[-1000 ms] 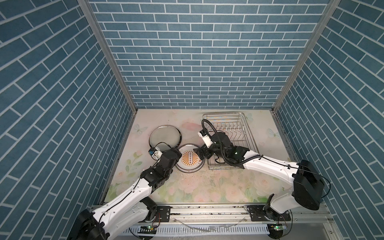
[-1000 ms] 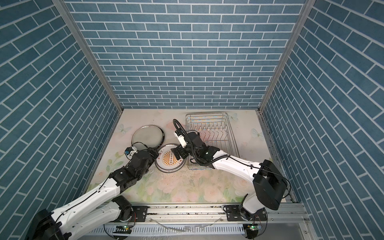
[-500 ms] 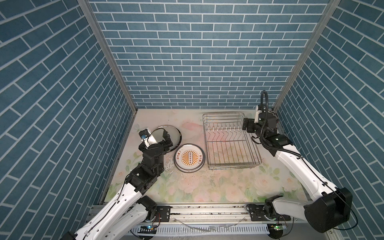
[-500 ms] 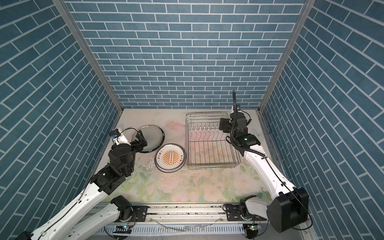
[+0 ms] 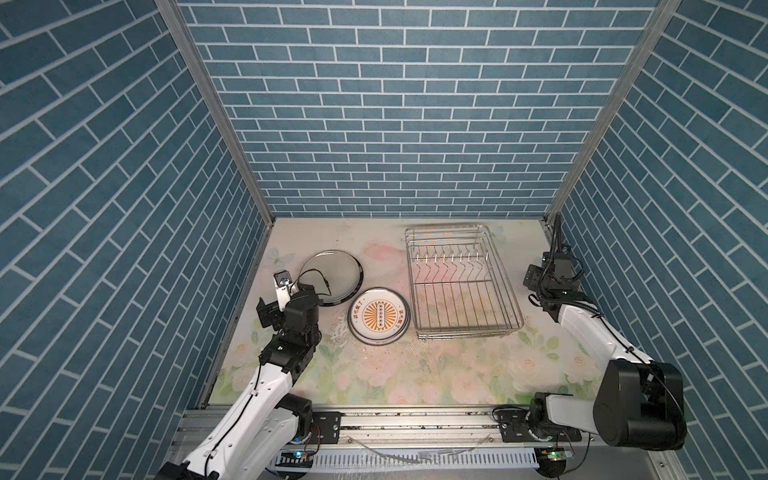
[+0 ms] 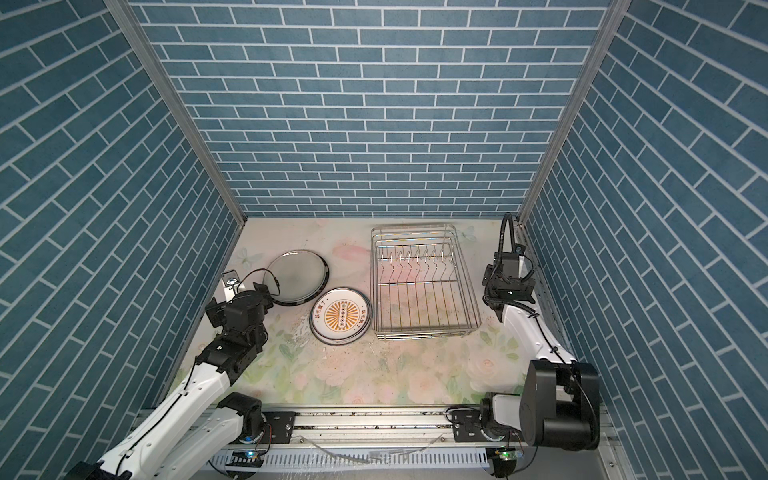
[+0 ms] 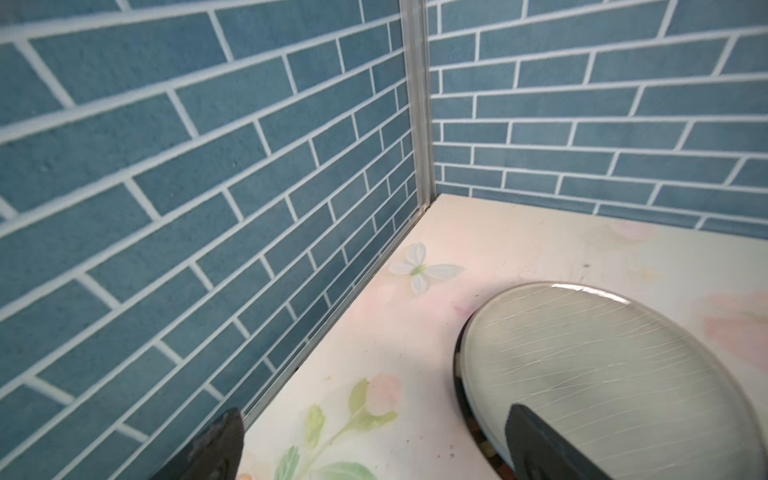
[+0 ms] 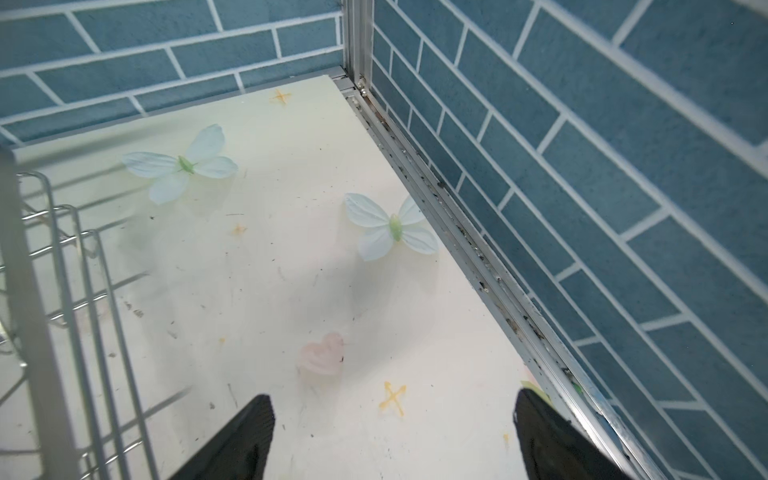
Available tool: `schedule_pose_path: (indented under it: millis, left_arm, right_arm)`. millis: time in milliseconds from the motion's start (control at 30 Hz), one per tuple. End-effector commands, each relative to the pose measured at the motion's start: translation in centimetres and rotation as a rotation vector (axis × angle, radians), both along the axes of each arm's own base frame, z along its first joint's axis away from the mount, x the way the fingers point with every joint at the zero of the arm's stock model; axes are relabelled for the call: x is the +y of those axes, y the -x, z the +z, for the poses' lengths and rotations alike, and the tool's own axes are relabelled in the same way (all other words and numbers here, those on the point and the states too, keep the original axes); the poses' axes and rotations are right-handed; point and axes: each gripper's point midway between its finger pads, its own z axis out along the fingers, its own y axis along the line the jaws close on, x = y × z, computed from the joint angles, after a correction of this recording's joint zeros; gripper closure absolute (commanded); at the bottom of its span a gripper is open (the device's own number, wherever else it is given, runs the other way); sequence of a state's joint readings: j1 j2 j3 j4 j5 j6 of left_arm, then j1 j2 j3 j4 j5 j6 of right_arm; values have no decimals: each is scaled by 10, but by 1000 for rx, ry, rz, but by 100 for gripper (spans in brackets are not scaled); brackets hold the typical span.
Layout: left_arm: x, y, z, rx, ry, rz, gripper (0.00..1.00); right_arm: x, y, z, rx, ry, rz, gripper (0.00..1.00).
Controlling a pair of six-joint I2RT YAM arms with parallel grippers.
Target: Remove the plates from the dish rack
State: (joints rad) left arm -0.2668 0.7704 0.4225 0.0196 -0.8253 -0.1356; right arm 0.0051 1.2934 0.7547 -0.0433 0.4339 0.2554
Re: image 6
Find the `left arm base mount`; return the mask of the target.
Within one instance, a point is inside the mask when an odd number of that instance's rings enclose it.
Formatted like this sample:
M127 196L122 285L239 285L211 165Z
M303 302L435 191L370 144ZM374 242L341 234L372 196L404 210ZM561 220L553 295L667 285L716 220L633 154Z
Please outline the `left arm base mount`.
M287 445L290 443L295 426L295 411L262 411L260 417L244 421L241 432L230 442L231 445Z

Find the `brown patterned plate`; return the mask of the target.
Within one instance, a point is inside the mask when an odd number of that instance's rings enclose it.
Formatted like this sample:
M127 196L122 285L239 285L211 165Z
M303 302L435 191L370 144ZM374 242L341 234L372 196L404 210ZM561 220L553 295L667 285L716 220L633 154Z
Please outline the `brown patterned plate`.
M341 346L360 339L372 319L372 306L366 295L353 288L339 287L317 299L309 316L309 326L320 342Z

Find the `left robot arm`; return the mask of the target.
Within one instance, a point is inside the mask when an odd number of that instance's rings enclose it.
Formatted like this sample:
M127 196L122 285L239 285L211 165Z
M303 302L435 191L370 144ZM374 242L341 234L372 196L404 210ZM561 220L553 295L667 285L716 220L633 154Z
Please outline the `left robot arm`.
M256 445L270 434L262 402L228 389L263 351L269 288L255 283L205 313L221 332L195 358L186 379L127 437L68 479L189 479L233 442Z

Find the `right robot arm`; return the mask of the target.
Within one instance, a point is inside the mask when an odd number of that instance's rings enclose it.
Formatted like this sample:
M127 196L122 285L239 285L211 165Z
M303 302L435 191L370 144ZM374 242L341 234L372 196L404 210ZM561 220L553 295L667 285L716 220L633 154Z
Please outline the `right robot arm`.
M529 356L520 394L489 392L481 428L491 436L516 435L533 447L594 450L600 440L596 368L579 362L534 308L533 273L520 273L521 255L497 252L483 277L483 301Z

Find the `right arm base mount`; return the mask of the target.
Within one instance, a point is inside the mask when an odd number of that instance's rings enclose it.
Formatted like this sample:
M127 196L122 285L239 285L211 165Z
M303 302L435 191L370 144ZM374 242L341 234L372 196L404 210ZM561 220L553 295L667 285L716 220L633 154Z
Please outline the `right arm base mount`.
M523 443L519 429L497 423L480 406L452 405L444 411L444 416L456 442Z

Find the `plain white deep plate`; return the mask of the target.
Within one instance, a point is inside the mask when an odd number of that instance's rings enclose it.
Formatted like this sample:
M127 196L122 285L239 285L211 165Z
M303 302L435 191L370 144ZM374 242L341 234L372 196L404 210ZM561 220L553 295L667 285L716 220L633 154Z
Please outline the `plain white deep plate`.
M288 251L275 259L264 273L263 284L275 304L299 306L317 298L330 279L328 263L310 250Z

